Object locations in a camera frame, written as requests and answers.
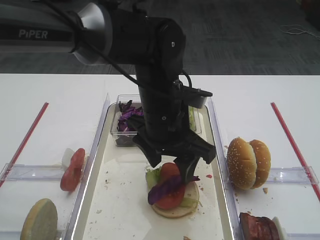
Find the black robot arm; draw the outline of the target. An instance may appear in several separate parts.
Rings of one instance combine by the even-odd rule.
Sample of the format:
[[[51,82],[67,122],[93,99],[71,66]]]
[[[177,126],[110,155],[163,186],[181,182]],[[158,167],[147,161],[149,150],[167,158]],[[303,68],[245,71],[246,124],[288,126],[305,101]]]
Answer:
[[[131,116],[133,142],[152,167],[162,156],[174,157],[181,180],[189,183],[200,159],[216,156],[213,145],[190,129],[189,107],[205,105],[211,92],[183,85],[186,37],[172,19],[149,17],[118,8],[115,1],[89,3],[65,12],[46,0],[46,11],[1,4],[0,50],[3,53],[72,53],[86,65],[135,67],[143,116]]]

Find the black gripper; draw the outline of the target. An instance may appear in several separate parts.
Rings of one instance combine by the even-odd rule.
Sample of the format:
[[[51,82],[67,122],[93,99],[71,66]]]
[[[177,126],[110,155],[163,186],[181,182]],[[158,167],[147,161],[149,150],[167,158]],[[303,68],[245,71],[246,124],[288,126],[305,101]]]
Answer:
[[[183,85],[164,89],[139,88],[143,116],[132,116],[131,126],[137,132],[134,143],[141,149],[152,168],[162,156],[177,157],[182,182],[193,180],[200,158],[209,164],[216,148],[194,133],[189,126],[189,105],[179,99]]]

